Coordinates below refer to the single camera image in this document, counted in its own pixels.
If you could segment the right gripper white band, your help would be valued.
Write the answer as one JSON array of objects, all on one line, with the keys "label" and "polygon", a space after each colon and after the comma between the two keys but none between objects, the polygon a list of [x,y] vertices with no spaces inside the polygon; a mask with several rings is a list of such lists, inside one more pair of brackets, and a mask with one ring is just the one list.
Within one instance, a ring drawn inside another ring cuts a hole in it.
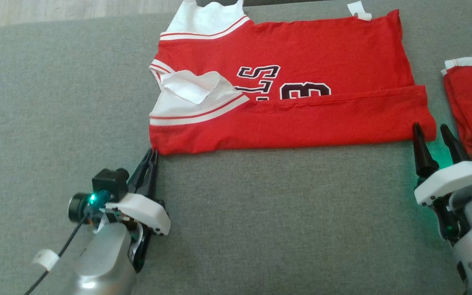
[{"label": "right gripper white band", "polygon": [[418,205],[433,209],[442,239],[453,246],[467,233],[467,226],[456,216],[466,202],[456,204],[453,197],[455,192],[472,186],[472,162],[447,125],[442,124],[440,132],[453,165],[438,170],[440,166],[431,156],[421,125],[412,126],[415,171],[418,177],[427,178],[414,189],[414,196]]}]

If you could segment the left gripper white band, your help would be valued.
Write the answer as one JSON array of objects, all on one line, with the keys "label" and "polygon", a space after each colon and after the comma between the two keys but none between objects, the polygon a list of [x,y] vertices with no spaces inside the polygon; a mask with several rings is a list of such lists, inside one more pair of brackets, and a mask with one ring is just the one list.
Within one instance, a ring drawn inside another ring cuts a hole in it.
[{"label": "left gripper white band", "polygon": [[68,205],[69,220],[90,226],[95,234],[104,233],[106,226],[123,225],[126,256],[136,273],[144,267],[151,237],[168,235],[171,226],[164,203],[155,200],[158,159],[158,151],[148,149],[120,200],[112,192],[77,193]]}]

